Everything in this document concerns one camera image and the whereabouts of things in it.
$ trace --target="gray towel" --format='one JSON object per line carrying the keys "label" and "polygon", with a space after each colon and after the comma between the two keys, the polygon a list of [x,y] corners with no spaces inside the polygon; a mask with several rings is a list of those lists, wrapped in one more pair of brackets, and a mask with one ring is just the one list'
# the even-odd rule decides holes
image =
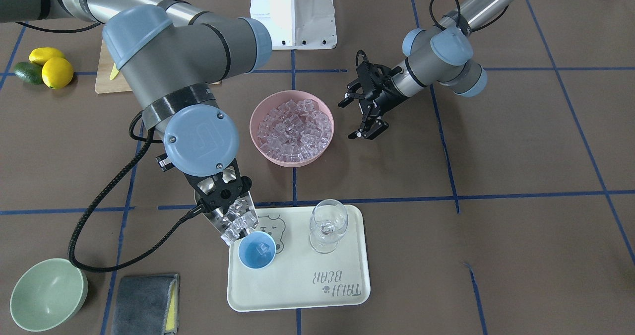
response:
{"label": "gray towel", "polygon": [[178,274],[125,276],[121,278],[113,335],[164,335],[172,287]]}

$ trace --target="cartoon bear face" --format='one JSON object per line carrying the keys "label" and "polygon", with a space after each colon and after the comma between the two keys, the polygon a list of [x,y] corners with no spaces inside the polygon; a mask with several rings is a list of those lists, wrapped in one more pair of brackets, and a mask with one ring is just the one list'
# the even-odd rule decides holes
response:
{"label": "cartoon bear face", "polygon": [[284,249],[283,243],[283,233],[284,229],[286,229],[286,224],[284,220],[281,219],[280,215],[278,216],[258,216],[258,226],[256,226],[256,231],[263,231],[274,239],[276,242],[276,254],[280,253]]}

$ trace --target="lemon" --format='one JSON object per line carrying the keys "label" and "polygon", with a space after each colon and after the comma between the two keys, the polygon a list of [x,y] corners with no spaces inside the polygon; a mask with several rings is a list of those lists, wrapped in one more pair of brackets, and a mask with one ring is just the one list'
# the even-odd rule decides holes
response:
{"label": "lemon", "polygon": [[62,57],[52,57],[42,67],[42,80],[52,89],[63,88],[73,79],[73,66]]}
{"label": "lemon", "polygon": [[53,57],[62,57],[62,59],[65,59],[64,54],[57,48],[40,47],[31,51],[31,54],[29,55],[29,61],[33,62],[34,64],[43,66],[46,61],[49,61]]}
{"label": "lemon", "polygon": [[22,81],[30,84],[42,84],[42,66],[31,62],[18,62],[13,67],[13,72]]}

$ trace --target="light blue cup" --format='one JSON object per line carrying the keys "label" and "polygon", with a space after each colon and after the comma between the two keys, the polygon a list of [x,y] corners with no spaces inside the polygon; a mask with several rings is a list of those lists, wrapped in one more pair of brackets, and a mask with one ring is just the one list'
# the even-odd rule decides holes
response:
{"label": "light blue cup", "polygon": [[243,238],[238,246],[238,258],[252,269],[267,266],[276,256],[276,242],[266,232],[256,231]]}
{"label": "light blue cup", "polygon": [[27,331],[45,331],[67,321],[86,300],[86,275],[68,260],[53,258],[31,267],[11,294],[11,317]]}

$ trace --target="blue cup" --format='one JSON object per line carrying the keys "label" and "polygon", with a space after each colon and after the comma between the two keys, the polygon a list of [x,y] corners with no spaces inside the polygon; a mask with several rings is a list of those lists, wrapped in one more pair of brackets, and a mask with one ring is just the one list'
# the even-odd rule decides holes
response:
{"label": "blue cup", "polygon": [[252,269],[268,265],[276,256],[276,242],[266,232],[256,231],[243,238],[238,246],[240,261]]}

